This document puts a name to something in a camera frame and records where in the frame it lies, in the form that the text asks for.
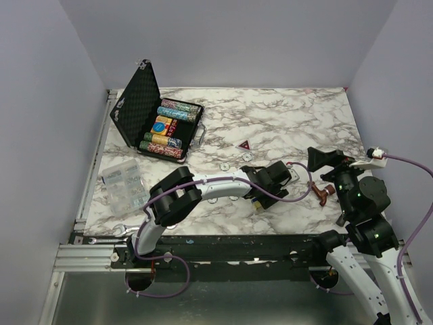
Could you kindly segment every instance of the open case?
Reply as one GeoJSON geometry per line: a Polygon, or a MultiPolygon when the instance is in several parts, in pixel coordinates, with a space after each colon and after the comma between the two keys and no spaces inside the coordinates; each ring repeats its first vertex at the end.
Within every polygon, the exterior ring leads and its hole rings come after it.
{"type": "Polygon", "coordinates": [[[123,94],[116,102],[110,113],[110,117],[128,147],[136,149],[140,154],[145,156],[183,164],[186,161],[189,149],[196,144],[193,139],[196,136],[198,128],[201,126],[204,129],[198,145],[202,143],[204,132],[206,131],[205,126],[201,122],[204,107],[199,104],[165,98],[174,102],[199,107],[194,123],[178,120],[177,128],[172,135],[173,138],[182,140],[181,149],[183,152],[180,159],[144,151],[139,148],[140,142],[144,138],[144,133],[150,132],[155,123],[158,115],[157,109],[163,99],[156,82],[152,63],[149,60],[143,60],[139,63],[139,67],[133,78],[129,81],[123,94]]]}

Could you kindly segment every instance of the marble tabletop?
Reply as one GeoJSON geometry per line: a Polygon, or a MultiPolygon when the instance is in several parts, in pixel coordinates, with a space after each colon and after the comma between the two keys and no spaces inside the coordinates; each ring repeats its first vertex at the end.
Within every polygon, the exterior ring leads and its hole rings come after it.
{"type": "MultiPolygon", "coordinates": [[[[306,164],[306,149],[310,146],[323,151],[340,149],[355,158],[364,157],[361,138],[343,88],[162,88],[160,91],[162,97],[205,107],[203,123],[208,131],[204,143],[190,152],[185,163],[193,173],[222,173],[219,165],[225,162],[230,164],[230,171],[244,165],[266,167],[278,160],[306,164]],[[250,140],[254,157],[248,163],[242,160],[244,152],[235,147],[245,139],[250,140]]],[[[99,174],[132,158],[139,163],[147,190],[180,166],[142,156],[128,148],[111,122],[99,174]]],[[[301,195],[308,180],[301,167],[294,168],[300,180],[288,186],[289,198],[301,195]]],[[[313,174],[320,188],[324,183],[319,176],[326,171],[313,174]]],[[[113,216],[101,177],[97,178],[93,197],[91,194],[89,197],[86,236],[110,236],[114,225],[136,225],[145,217],[143,211],[113,216]]],[[[184,221],[164,234],[318,234],[332,229],[345,232],[335,224],[339,215],[336,196],[321,207],[312,192],[300,202],[278,202],[262,213],[255,213],[249,200],[220,198],[215,204],[201,202],[184,221]]]]}

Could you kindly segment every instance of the wrench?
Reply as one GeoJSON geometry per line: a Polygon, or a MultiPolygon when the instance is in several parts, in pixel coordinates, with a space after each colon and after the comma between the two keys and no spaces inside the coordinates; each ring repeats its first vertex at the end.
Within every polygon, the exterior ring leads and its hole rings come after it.
{"type": "Polygon", "coordinates": [[[94,237],[90,238],[90,245],[93,244],[113,244],[115,242],[127,242],[128,238],[119,238],[119,239],[96,239],[94,237]]]}
{"type": "Polygon", "coordinates": [[[130,232],[138,232],[138,229],[140,229],[140,225],[125,225],[119,223],[113,227],[113,230],[120,230],[120,233],[114,235],[114,237],[125,237],[128,236],[130,232]]]}

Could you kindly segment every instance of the clear plastic container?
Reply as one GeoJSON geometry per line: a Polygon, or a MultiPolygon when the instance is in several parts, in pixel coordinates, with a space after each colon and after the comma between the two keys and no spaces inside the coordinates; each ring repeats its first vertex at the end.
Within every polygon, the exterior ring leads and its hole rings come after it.
{"type": "Polygon", "coordinates": [[[135,159],[104,169],[101,174],[115,216],[136,211],[149,200],[150,195],[144,188],[135,159]]]}

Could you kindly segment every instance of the warning triangle sticker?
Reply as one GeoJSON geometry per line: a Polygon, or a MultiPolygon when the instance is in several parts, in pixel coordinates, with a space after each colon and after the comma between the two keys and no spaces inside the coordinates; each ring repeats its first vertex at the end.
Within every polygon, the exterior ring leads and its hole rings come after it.
{"type": "Polygon", "coordinates": [[[250,141],[247,139],[247,140],[243,141],[241,144],[238,144],[236,146],[236,148],[241,149],[241,150],[251,151],[250,141]]]}

